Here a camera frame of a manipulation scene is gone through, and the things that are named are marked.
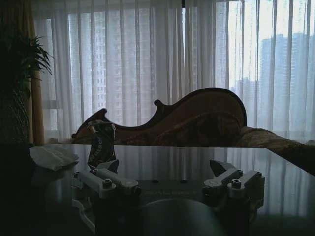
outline high-rise building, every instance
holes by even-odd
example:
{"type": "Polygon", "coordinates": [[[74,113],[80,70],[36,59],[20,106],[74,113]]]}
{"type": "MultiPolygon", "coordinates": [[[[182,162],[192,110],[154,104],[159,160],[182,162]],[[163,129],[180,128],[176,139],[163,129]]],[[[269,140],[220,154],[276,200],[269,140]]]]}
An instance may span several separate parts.
{"type": "Polygon", "coordinates": [[[292,35],[292,46],[288,48],[288,38],[276,35],[275,51],[273,39],[264,39],[260,50],[258,80],[258,125],[275,131],[304,130],[299,128],[305,122],[298,112],[300,104],[305,104],[300,86],[306,85],[307,76],[303,56],[307,40],[313,41],[302,33],[292,35]]]}
{"type": "MultiPolygon", "coordinates": [[[[142,9],[139,14],[137,39],[134,21],[124,21],[121,26],[120,11],[110,11],[106,26],[104,14],[95,13],[94,21],[93,111],[107,108],[113,122],[139,125],[151,117],[155,99],[151,93],[155,85],[151,78],[149,10],[142,9]]],[[[124,11],[124,18],[135,19],[134,14],[124,11]]]]}

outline metal clamp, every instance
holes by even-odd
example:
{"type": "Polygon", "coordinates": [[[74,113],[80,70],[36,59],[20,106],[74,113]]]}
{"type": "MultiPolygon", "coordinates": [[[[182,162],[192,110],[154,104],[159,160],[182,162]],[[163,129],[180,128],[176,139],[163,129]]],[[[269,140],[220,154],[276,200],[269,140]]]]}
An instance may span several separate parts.
{"type": "Polygon", "coordinates": [[[72,199],[72,205],[79,210],[81,220],[95,234],[95,219],[91,209],[91,204],[87,200],[72,199]]]}
{"type": "Polygon", "coordinates": [[[213,179],[207,179],[204,181],[205,189],[204,193],[206,195],[217,195],[220,194],[225,186],[228,185],[234,178],[239,178],[243,174],[242,171],[231,168],[221,175],[213,178],[213,179]]]}
{"type": "Polygon", "coordinates": [[[98,193],[102,199],[113,197],[116,188],[115,184],[108,182],[108,180],[103,180],[91,172],[76,173],[72,180],[72,186],[82,190],[84,185],[98,193]]]}
{"type": "Polygon", "coordinates": [[[233,179],[227,185],[228,195],[231,198],[244,198],[245,195],[251,199],[261,199],[264,196],[265,177],[257,171],[249,171],[239,179],[233,179]]]}
{"type": "Polygon", "coordinates": [[[101,179],[110,179],[113,181],[125,195],[139,195],[141,193],[138,181],[121,177],[107,168],[99,169],[96,175],[101,179]]]}

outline sheer white curtain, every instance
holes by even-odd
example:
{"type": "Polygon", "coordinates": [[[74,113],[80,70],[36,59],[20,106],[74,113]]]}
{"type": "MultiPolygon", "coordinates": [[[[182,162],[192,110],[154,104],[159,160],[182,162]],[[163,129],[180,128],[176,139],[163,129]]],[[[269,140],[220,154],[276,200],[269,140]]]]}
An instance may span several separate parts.
{"type": "Polygon", "coordinates": [[[33,11],[54,57],[41,77],[46,138],[69,138],[101,108],[144,124],[155,99],[222,87],[248,126],[315,139],[315,0],[33,0],[33,11]]]}
{"type": "Polygon", "coordinates": [[[314,0],[186,0],[185,91],[229,89],[248,126],[314,139],[314,15],[314,0]]]}
{"type": "Polygon", "coordinates": [[[180,0],[34,0],[36,35],[54,57],[43,74],[45,137],[69,138],[101,108],[137,126],[154,100],[182,97],[180,0]]]}

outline bolt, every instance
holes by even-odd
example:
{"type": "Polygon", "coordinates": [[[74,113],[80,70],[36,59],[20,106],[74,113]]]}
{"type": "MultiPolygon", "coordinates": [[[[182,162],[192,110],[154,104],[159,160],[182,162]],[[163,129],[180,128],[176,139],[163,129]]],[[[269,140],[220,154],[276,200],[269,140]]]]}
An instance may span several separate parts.
{"type": "Polygon", "coordinates": [[[132,190],[132,194],[134,196],[139,196],[141,194],[141,191],[142,191],[141,187],[135,186],[132,190]]]}
{"type": "Polygon", "coordinates": [[[112,181],[110,179],[105,179],[103,181],[103,188],[110,188],[112,186],[112,181]]]}
{"type": "Polygon", "coordinates": [[[232,187],[233,188],[240,188],[242,185],[242,182],[239,179],[233,179],[232,180],[232,187]]]}
{"type": "Polygon", "coordinates": [[[78,178],[78,175],[79,175],[79,172],[78,172],[78,171],[73,173],[73,177],[74,177],[74,178],[78,178]]]}
{"type": "Polygon", "coordinates": [[[91,170],[90,172],[91,172],[92,174],[96,174],[97,171],[98,171],[98,169],[94,169],[94,170],[91,170]]]}
{"type": "Polygon", "coordinates": [[[213,189],[206,186],[202,188],[202,192],[204,195],[209,196],[213,193],[213,189]]]}

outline carved wooden sofa frame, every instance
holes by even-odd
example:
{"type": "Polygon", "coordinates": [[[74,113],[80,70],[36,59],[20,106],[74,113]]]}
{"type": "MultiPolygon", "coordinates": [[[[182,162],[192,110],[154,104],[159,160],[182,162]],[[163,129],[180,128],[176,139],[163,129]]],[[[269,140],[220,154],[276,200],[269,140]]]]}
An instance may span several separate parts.
{"type": "MultiPolygon", "coordinates": [[[[165,105],[160,100],[156,100],[154,104],[157,110],[147,123],[136,127],[115,124],[117,130],[116,138],[126,140],[146,133],[148,139],[153,140],[163,131],[169,130],[176,124],[205,112],[229,112],[239,120],[241,127],[247,125],[244,104],[236,94],[224,88],[203,88],[196,90],[173,105],[165,105]]],[[[89,117],[79,127],[78,131],[72,134],[71,143],[90,144],[91,137],[87,129],[88,123],[96,119],[111,122],[106,117],[106,113],[106,109],[101,109],[89,117]]]]}

